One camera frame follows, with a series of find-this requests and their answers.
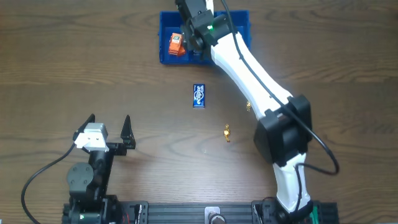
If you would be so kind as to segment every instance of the black cable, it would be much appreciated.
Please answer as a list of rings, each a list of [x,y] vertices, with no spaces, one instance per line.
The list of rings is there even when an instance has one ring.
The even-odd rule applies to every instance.
[[[315,134],[296,114],[293,113],[293,111],[291,111],[286,105],[283,104],[283,102],[281,102],[276,96],[275,94],[273,94],[273,92],[270,91],[270,89],[268,89],[268,87],[264,84],[264,82],[262,82],[262,80],[258,77],[258,75],[255,73],[255,71],[253,71],[253,69],[250,67],[250,65],[248,64],[248,62],[244,59],[243,54],[241,52],[241,50],[239,49],[239,45],[238,45],[238,41],[236,40],[236,34],[234,31],[234,25],[232,23],[232,17],[231,17],[231,13],[229,11],[228,5],[226,4],[225,0],[221,0],[221,2],[224,5],[225,11],[227,13],[228,16],[228,20],[229,20],[229,26],[231,28],[232,31],[232,36],[234,39],[234,43],[236,46],[236,50],[238,51],[239,54],[239,58],[242,60],[242,62],[245,64],[245,66],[248,68],[248,70],[254,75],[254,77],[256,78],[256,80],[261,84],[261,86],[268,92],[268,94],[271,96],[271,98],[273,98],[278,104],[281,105],[281,107],[283,108],[283,112],[287,113],[291,118],[293,118],[304,130],[306,130],[306,132],[308,132],[309,134],[312,135],[312,137],[317,140],[317,142],[319,142],[319,144],[323,147],[323,149],[325,150],[325,152],[329,155],[330,159],[333,161],[333,164],[335,166],[335,171],[328,171],[325,169],[321,169],[318,167],[315,167],[313,165],[310,164],[305,164],[305,163],[298,163],[295,166],[295,170],[296,170],[296,174],[297,174],[297,178],[298,178],[298,202],[297,202],[297,206],[295,208],[295,212],[299,209],[300,206],[300,201],[302,199],[302,183],[301,183],[301,179],[300,179],[300,173],[299,173],[299,166],[304,166],[304,167],[308,167],[310,169],[313,169],[317,172],[320,172],[322,174],[326,174],[326,175],[336,175],[339,173],[340,171],[340,166],[338,164],[338,161],[335,157],[335,155],[333,155],[332,151],[329,149],[329,147],[320,139],[320,137],[317,136],[317,134]]]
[[[43,171],[47,170],[49,167],[53,166],[54,164],[56,164],[57,162],[61,161],[62,159],[64,159],[65,157],[67,157],[69,155],[69,153],[72,151],[72,149],[75,147],[75,143],[73,143],[70,146],[70,149],[61,157],[59,157],[57,160],[49,163],[47,166],[41,168],[39,171],[37,171],[35,174],[32,175],[32,177],[29,178],[29,180],[27,180],[24,188],[22,189],[22,193],[21,193],[21,204],[22,204],[22,208],[24,209],[26,215],[30,218],[30,220],[32,220],[33,223],[35,224],[40,224],[30,213],[30,211],[27,209],[26,207],[26,203],[25,203],[25,193],[26,193],[26,189],[29,186],[29,184],[32,182],[32,180],[37,177],[39,174],[41,174]]]

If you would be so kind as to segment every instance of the tabletop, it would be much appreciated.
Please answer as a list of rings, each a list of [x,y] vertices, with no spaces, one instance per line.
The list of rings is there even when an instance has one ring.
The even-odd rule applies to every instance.
[[[313,129],[341,173],[306,170],[312,199],[337,202],[341,223],[398,222],[398,1],[229,0],[250,10],[252,54],[311,102]],[[222,5],[215,1],[216,10]],[[258,153],[256,117],[222,70],[159,63],[159,12],[173,0],[0,0],[0,220],[29,223],[21,190],[60,157],[91,113],[109,141],[127,114],[137,149],[115,157],[109,194],[148,202],[251,202],[276,194]],[[206,108],[192,86],[206,84]],[[223,136],[225,124],[231,142]],[[307,162],[332,169],[321,147]],[[40,174],[26,202],[60,223],[79,149]]]

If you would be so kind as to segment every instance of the wood grain surface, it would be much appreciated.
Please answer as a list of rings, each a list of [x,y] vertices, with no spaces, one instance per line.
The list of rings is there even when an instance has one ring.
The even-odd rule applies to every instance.
[[[312,199],[338,202],[341,223],[398,222],[398,1],[229,0],[248,9],[252,53],[312,104],[314,130],[341,174],[306,171]],[[216,1],[216,9],[221,4]],[[159,63],[159,12],[173,0],[0,0],[0,219],[29,223],[21,190],[61,156],[91,114],[118,141],[127,114],[137,149],[114,160],[109,194],[149,202],[250,202],[276,193],[254,147],[254,114],[216,67]],[[206,109],[192,85],[206,84]],[[231,143],[223,136],[231,129]],[[60,223],[74,150],[39,175],[27,206]],[[310,143],[307,161],[332,168]]]

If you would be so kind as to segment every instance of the blue bin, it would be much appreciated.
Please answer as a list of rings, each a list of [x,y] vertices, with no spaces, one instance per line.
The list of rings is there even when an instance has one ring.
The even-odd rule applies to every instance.
[[[215,17],[225,14],[225,11],[216,11]],[[231,17],[234,25],[242,34],[243,40],[250,49],[250,20],[249,11],[237,10],[231,11]],[[200,55],[195,54],[192,50],[188,51],[184,56],[169,55],[169,41],[172,33],[181,34],[180,26],[182,20],[178,12],[162,11],[160,12],[160,30],[159,30],[159,59],[165,65],[212,65],[213,62],[206,58],[200,60]]]

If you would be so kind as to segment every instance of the circular joint cover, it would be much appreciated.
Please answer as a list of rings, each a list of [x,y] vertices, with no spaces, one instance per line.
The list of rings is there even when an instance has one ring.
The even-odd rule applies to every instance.
[[[67,175],[67,181],[71,189],[86,188],[94,179],[94,170],[86,162],[78,162],[73,165]]]

